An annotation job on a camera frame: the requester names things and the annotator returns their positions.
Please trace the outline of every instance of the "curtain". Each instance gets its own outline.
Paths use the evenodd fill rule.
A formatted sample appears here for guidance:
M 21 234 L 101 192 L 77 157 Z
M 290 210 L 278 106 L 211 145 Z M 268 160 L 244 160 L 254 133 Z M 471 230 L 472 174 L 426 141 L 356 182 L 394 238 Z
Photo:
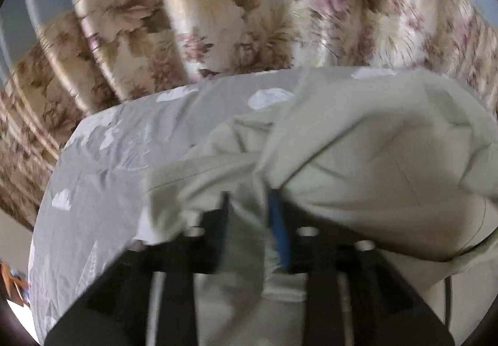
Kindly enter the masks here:
M 425 67 L 465 80 L 496 114 L 498 34 L 481 11 L 473 0 L 6 0 L 0 207 L 32 228 L 80 120 L 206 78 Z

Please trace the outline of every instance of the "brown leaf pattern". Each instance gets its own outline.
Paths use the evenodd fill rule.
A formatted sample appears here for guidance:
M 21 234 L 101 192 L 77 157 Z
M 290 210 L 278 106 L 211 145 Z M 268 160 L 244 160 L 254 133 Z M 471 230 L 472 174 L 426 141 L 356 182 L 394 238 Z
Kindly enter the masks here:
M 84 115 L 188 80 L 420 66 L 498 113 L 498 31 L 468 0 L 76 0 L 37 32 L 0 95 L 0 207 L 27 227 Z

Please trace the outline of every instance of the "floral pattern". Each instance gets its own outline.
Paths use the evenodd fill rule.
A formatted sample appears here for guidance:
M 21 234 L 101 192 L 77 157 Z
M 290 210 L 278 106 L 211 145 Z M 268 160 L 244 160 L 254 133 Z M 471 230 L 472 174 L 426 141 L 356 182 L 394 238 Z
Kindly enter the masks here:
M 468 0 L 76 0 L 37 33 L 0 96 L 0 206 L 28 227 L 82 117 L 188 81 L 425 67 L 498 113 L 498 31 Z

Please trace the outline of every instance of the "light green fabric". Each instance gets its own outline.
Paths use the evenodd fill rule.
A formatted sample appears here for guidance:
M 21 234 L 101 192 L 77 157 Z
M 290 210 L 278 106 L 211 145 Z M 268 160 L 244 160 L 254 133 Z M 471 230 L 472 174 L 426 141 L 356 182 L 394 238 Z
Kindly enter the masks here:
M 497 150 L 494 118 L 453 81 L 425 70 L 361 81 L 310 71 L 290 102 L 219 126 L 144 186 L 159 241 L 230 192 L 223 271 L 255 288 L 280 283 L 271 187 L 371 238 L 425 291 L 497 256 Z

